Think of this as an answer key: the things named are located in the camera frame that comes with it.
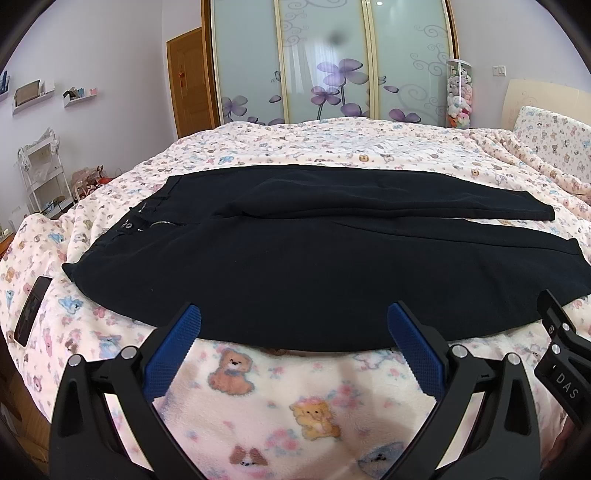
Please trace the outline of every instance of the wall shelf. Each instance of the wall shelf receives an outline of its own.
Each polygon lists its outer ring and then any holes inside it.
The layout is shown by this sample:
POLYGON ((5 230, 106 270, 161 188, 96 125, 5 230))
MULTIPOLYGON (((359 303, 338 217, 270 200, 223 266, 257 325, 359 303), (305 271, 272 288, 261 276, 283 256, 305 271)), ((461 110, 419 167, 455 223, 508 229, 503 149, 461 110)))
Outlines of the wall shelf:
POLYGON ((45 100, 49 100, 51 97, 53 97, 53 94, 56 92, 56 86, 51 80, 43 80, 39 83, 39 90, 43 93, 40 92, 40 95, 37 98, 34 98, 33 100, 29 100, 28 102, 25 102, 19 106, 15 106, 15 104, 13 103, 12 114, 15 115, 16 113, 21 112, 25 108, 29 108, 30 106, 36 105, 40 102, 44 102, 45 100))
POLYGON ((91 95, 86 95, 86 96, 81 97, 81 98, 73 98, 72 100, 70 100, 70 96, 69 95, 66 95, 64 97, 64 108, 69 107, 71 105, 74 105, 75 103, 84 102, 86 100, 90 100, 91 98, 96 97, 96 95, 98 93, 96 91, 96 88, 94 88, 94 89, 85 89, 85 92, 91 92, 93 90, 94 90, 94 93, 91 94, 91 95))
POLYGON ((6 81, 8 84, 8 88, 6 89, 6 92, 0 93, 0 102, 2 102, 4 99, 8 98, 8 92, 10 91, 10 75, 8 75, 6 77, 6 81))

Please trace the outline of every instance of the wooden door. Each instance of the wooden door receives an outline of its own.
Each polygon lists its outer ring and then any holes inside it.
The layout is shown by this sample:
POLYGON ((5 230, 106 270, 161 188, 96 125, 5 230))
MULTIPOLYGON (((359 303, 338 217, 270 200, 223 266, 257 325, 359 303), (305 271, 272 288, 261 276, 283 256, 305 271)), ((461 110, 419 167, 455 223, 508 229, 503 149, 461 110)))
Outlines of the wooden door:
POLYGON ((169 40, 166 49, 178 137, 213 128, 201 28, 169 40))

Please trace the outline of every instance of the clear cylindrical container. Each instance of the clear cylindrical container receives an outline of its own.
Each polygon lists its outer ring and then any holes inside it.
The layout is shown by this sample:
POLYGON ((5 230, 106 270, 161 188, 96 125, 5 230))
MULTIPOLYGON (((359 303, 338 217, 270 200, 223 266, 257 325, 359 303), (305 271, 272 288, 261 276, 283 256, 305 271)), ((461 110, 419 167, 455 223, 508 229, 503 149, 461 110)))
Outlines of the clear cylindrical container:
POLYGON ((472 65, 459 59, 447 61, 446 125, 470 128, 472 117, 472 65))

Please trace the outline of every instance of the frosted glass panel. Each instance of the frosted glass panel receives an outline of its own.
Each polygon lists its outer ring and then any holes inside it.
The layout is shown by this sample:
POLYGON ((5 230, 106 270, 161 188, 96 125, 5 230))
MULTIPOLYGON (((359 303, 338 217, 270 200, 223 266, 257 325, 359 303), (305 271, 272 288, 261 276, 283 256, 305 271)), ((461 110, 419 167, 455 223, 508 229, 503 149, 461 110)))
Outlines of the frosted glass panel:
POLYGON ((369 115, 361 0, 279 0, 289 122, 369 115))
POLYGON ((213 0, 223 123, 283 123, 272 0, 213 0))
POLYGON ((371 0, 379 118, 445 126, 450 57, 442 0, 371 0))

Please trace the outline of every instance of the blue gripper pad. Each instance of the blue gripper pad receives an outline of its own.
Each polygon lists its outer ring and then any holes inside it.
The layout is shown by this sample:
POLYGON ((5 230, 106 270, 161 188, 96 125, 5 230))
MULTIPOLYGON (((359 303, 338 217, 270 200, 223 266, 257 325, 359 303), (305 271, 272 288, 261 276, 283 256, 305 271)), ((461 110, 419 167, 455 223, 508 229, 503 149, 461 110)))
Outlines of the blue gripper pad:
POLYGON ((445 367, 398 303, 393 303, 388 308, 388 330, 408 362, 423 393, 440 401, 446 391, 445 367))
POLYGON ((168 391, 201 330, 201 311, 189 305, 144 369, 144 398, 152 403, 168 391))

